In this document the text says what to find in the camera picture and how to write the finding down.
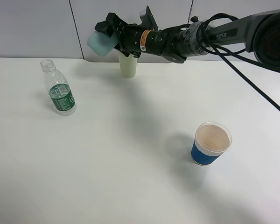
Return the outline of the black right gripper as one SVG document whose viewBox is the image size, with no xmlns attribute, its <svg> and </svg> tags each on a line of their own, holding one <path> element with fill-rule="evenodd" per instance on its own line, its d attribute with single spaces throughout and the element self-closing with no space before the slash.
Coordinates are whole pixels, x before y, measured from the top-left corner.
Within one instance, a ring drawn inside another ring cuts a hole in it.
<svg viewBox="0 0 280 224">
<path fill-rule="evenodd" d="M 106 21 L 98 22 L 95 30 L 108 37 L 117 31 L 120 49 L 136 58 L 142 53 L 161 56 L 168 38 L 168 32 L 146 30 L 137 24 L 128 24 L 115 13 L 108 13 Z"/>
</svg>

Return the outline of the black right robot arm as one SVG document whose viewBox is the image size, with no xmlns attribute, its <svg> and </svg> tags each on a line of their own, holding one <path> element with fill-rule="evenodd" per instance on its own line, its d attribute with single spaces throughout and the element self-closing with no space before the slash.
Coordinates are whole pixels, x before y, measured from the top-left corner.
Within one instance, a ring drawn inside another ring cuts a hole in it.
<svg viewBox="0 0 280 224">
<path fill-rule="evenodd" d="M 106 56 L 115 49 L 124 56 L 139 58 L 151 54 L 183 63 L 187 58 L 206 54 L 232 56 L 242 61 L 241 51 L 232 52 L 228 45 L 242 43 L 244 51 L 253 53 L 254 65 L 280 73 L 280 9 L 244 18 L 219 13 L 209 20 L 197 17 L 190 24 L 160 30 L 149 8 L 140 14 L 141 24 L 129 24 L 115 13 L 95 26 L 88 46 Z"/>
</svg>

